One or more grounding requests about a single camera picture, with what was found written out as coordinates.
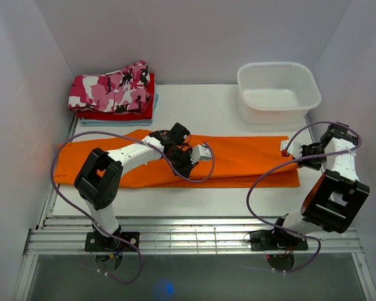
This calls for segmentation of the white plastic basin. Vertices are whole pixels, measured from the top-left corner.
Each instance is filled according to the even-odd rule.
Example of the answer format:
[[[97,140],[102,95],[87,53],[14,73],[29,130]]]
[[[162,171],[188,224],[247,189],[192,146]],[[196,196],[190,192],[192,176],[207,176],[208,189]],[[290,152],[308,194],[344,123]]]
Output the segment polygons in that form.
[[[237,83],[239,113],[253,125],[298,123],[321,103],[312,72],[300,63],[247,63]]]

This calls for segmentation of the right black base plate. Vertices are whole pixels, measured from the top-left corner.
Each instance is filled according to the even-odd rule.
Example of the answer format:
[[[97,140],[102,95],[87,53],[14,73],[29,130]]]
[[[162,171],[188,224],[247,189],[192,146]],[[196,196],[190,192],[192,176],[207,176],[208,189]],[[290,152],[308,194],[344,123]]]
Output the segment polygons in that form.
[[[256,230],[244,235],[252,251],[306,251],[308,243],[280,230]]]

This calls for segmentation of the red folded trousers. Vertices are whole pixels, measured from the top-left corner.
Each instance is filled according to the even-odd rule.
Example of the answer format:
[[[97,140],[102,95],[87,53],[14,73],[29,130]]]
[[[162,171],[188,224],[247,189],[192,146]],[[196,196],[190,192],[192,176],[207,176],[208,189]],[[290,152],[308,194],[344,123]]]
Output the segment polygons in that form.
[[[156,94],[155,85],[155,73],[150,72],[150,83],[147,85],[147,90],[150,92],[150,103],[148,104],[146,111],[142,114],[127,113],[127,114],[115,114],[115,113],[103,113],[103,112],[77,112],[76,116],[82,120],[100,120],[100,121],[117,121],[117,122],[129,122],[129,121],[141,121],[152,120],[155,107],[157,105],[158,95]]]

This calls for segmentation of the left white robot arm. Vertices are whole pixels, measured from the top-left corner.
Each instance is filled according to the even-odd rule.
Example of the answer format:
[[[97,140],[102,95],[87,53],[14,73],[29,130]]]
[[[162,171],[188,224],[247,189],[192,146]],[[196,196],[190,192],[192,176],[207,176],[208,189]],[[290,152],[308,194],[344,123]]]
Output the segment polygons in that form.
[[[192,162],[192,148],[183,149],[190,132],[176,123],[170,130],[155,131],[137,143],[118,150],[93,149],[78,175],[74,186],[85,200],[93,226],[99,234],[98,242],[106,250],[114,250],[120,244],[120,226],[116,220],[112,202],[117,195],[123,175],[148,162],[156,161],[165,154],[172,167],[188,178],[196,165]]]

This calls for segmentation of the light blue folded trousers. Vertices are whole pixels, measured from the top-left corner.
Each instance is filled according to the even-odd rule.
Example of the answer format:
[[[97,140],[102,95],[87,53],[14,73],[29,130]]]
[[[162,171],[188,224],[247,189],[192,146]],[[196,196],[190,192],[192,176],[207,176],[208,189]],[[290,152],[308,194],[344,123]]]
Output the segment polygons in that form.
[[[152,120],[141,120],[141,121],[129,121],[129,122],[117,122],[117,121],[100,121],[100,120],[81,120],[82,126],[96,126],[96,125],[102,125],[102,126],[120,126],[120,127],[128,127],[128,126],[150,126],[153,122],[154,115],[152,117]]]

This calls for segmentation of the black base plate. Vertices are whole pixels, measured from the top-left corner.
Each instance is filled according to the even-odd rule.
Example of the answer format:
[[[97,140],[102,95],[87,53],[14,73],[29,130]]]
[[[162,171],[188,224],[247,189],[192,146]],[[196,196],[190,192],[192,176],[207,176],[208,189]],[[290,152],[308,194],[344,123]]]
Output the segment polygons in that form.
[[[127,241],[121,242],[112,237],[106,237],[97,232],[89,232],[86,235],[84,250],[87,252],[112,252],[118,251],[134,251],[131,245],[139,248],[139,232],[122,232],[118,236]]]
[[[306,251],[308,243],[280,230],[256,230],[244,235],[252,251]]]

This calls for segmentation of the pink camouflage folded trousers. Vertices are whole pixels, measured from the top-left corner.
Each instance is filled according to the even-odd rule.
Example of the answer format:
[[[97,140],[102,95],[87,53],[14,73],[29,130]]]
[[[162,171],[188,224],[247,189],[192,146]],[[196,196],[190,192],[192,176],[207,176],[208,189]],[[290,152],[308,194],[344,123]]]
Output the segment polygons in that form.
[[[152,102],[151,83],[145,61],[110,73],[78,75],[70,87],[68,108],[76,112],[141,115]]]

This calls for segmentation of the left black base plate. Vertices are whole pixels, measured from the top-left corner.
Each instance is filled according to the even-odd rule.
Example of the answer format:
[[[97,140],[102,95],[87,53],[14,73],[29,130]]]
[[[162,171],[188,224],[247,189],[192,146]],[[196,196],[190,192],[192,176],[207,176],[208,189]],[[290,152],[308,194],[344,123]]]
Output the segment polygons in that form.
[[[89,232],[86,235],[84,250],[87,252],[112,252],[118,251],[134,251],[131,245],[139,248],[139,232],[122,232],[118,236],[127,241],[121,242],[112,237],[106,237],[97,232]]]

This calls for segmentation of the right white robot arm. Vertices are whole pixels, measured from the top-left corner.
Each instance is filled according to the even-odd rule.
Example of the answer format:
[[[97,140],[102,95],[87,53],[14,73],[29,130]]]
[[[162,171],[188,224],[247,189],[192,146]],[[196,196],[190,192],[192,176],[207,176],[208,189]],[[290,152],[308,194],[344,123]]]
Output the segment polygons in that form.
[[[284,140],[280,150],[284,156],[299,159],[300,167],[326,169],[308,193],[301,209],[279,218],[270,241],[278,249],[296,246],[300,236],[323,230],[344,233],[370,194],[355,170],[355,147],[361,140],[347,125],[328,126],[319,142],[301,145]]]

